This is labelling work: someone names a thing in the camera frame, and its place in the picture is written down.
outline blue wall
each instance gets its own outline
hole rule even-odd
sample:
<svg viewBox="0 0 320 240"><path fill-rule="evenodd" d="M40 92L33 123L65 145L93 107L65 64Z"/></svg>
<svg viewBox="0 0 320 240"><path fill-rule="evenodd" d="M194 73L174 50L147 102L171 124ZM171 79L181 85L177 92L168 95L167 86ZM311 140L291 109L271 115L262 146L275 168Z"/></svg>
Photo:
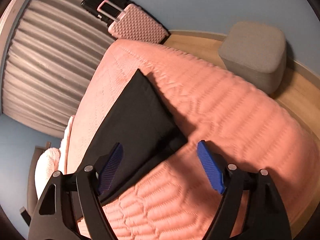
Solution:
<svg viewBox="0 0 320 240"><path fill-rule="evenodd" d="M320 22L307 0L133 0L168 29L228 33L241 20L284 31L295 60L320 74Z"/></svg>
<svg viewBox="0 0 320 240"><path fill-rule="evenodd" d="M26 127L5 114L0 116L0 205L25 238L28 226L19 209L27 206L28 174L35 146L45 146L47 141L53 147L60 146L60 139Z"/></svg>

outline baseboard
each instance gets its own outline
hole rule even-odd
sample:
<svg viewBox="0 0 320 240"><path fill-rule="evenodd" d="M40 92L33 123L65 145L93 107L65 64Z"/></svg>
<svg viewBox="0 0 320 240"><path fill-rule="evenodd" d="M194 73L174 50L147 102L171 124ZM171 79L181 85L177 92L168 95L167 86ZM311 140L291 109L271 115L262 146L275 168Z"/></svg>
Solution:
<svg viewBox="0 0 320 240"><path fill-rule="evenodd" d="M184 30L170 30L172 34L176 35L184 35L184 36L194 36L199 38L207 38L214 39L217 41L224 41L227 37L224 33L212 33L212 32L202 32L202 31L184 31ZM318 89L320 89L320 76L314 73L312 70L308 69L303 64L288 58L287 67L293 69L313 85L315 85Z"/></svg>
<svg viewBox="0 0 320 240"><path fill-rule="evenodd" d="M183 31L183 30L169 30L171 34L184 35L184 36L194 36L199 38L207 38L217 41L224 41L226 34L223 33L211 33L211 32L201 32L201 31Z"/></svg>
<svg viewBox="0 0 320 240"><path fill-rule="evenodd" d="M314 73L312 70L308 69L303 64L291 58L288 58L287 60L287 67L293 69L301 76L303 76L306 80L308 80L310 83L315 85L318 89L320 89L320 76L318 74Z"/></svg>

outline bed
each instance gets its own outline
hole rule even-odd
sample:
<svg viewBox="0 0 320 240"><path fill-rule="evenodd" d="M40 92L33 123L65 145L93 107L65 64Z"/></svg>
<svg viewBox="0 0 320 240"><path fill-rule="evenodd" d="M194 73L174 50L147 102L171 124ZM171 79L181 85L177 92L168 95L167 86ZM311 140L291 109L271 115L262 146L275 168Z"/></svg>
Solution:
<svg viewBox="0 0 320 240"><path fill-rule="evenodd" d="M195 145L201 139L212 142L211 150L241 169L267 168L290 223L295 223L318 184L319 152L311 136L240 77L161 45L119 40L105 53L74 119L67 173L76 171L95 131L137 68L158 89L189 142L103 207L119 239L203 237L220 197L196 157ZM244 214L245 197L233 234L241 230ZM85 222L78 225L89 236Z"/></svg>

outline black clamp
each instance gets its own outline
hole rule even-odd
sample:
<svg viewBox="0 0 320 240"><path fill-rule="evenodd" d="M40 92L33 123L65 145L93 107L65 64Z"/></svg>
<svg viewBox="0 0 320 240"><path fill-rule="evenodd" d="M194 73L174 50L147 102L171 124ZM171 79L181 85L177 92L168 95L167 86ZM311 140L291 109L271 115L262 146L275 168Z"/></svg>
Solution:
<svg viewBox="0 0 320 240"><path fill-rule="evenodd" d="M212 158L221 158L212 154ZM85 240L74 217L71 192L77 191L92 240L117 240L99 202L95 167L63 175L55 171L33 213L29 240ZM290 224L281 197L268 171L245 172L234 164L223 167L225 190L219 209L203 240L291 240ZM230 238L244 190L250 191L242 233Z"/></svg>

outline metal bolt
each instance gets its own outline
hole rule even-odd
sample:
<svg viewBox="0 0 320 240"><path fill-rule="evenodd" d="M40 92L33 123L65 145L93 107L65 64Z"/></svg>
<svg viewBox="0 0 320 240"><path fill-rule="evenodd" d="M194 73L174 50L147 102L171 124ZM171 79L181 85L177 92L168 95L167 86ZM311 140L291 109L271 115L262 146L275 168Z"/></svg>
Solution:
<svg viewBox="0 0 320 240"><path fill-rule="evenodd" d="M231 171L235 171L237 169L237 166L234 165L234 164L229 164L228 165L228 169L231 170Z"/></svg>
<svg viewBox="0 0 320 240"><path fill-rule="evenodd" d="M53 174L52 174L52 176L54 176L55 178L56 177L59 177L60 176L60 171L55 171Z"/></svg>
<svg viewBox="0 0 320 240"><path fill-rule="evenodd" d="M93 166L92 165L88 165L84 167L84 171L92 171L93 170Z"/></svg>
<svg viewBox="0 0 320 240"><path fill-rule="evenodd" d="M261 170L260 173L263 176L267 176L269 174L269 172L267 170L265 170L265 169Z"/></svg>

